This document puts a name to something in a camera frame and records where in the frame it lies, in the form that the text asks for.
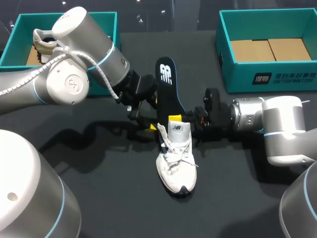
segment teal box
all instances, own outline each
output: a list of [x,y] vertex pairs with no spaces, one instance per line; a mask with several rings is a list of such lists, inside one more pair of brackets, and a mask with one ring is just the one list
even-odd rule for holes
[[[37,67],[38,65],[25,65],[33,44],[33,30],[35,28],[41,30],[52,29],[54,23],[62,15],[63,13],[20,14],[0,59],[0,72],[20,71]],[[90,12],[90,15],[120,49],[117,12]],[[88,76],[90,79],[89,96],[107,96],[110,94],[89,73]]]
[[[237,62],[230,41],[302,38],[312,60]],[[228,93],[317,90],[314,8],[222,10],[216,50]]]

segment shoe tongue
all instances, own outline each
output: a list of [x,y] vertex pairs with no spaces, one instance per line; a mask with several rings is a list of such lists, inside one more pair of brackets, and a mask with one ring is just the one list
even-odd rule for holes
[[180,121],[168,122],[168,139],[171,142],[182,143],[188,140],[190,133],[190,123]]

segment shoe sole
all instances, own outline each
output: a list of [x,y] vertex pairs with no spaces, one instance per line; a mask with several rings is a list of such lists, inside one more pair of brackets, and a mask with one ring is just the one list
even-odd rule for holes
[[171,195],[176,196],[176,197],[185,197],[185,196],[188,196],[188,195],[191,194],[191,192],[188,191],[185,186],[182,186],[179,192],[175,192],[172,189],[170,189],[169,186],[165,183],[165,181],[164,181],[164,179],[162,177],[162,174],[160,172],[160,169],[159,169],[159,158],[157,158],[156,165],[157,165],[157,171],[158,171],[158,175],[160,177],[160,180],[164,184],[165,188],[171,193]]

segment new balance logo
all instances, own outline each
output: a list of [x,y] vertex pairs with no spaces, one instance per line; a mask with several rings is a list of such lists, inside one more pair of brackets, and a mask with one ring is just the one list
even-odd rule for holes
[[160,68],[160,79],[166,83],[172,84],[170,67],[168,65],[161,64]]

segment white shoe lace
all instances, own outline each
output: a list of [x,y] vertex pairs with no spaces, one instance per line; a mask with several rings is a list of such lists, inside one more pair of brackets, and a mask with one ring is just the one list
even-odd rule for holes
[[169,148],[170,153],[166,153],[164,154],[164,157],[166,159],[166,161],[172,165],[174,163],[183,161],[186,162],[192,166],[196,166],[199,167],[196,164],[193,164],[189,161],[186,160],[186,158],[188,158],[188,153],[185,153],[186,150],[188,149],[188,146],[191,144],[191,138],[189,138],[186,142],[186,144],[184,143],[177,143],[177,142],[170,142],[168,139],[166,139],[165,136],[163,136],[163,140],[165,145]]

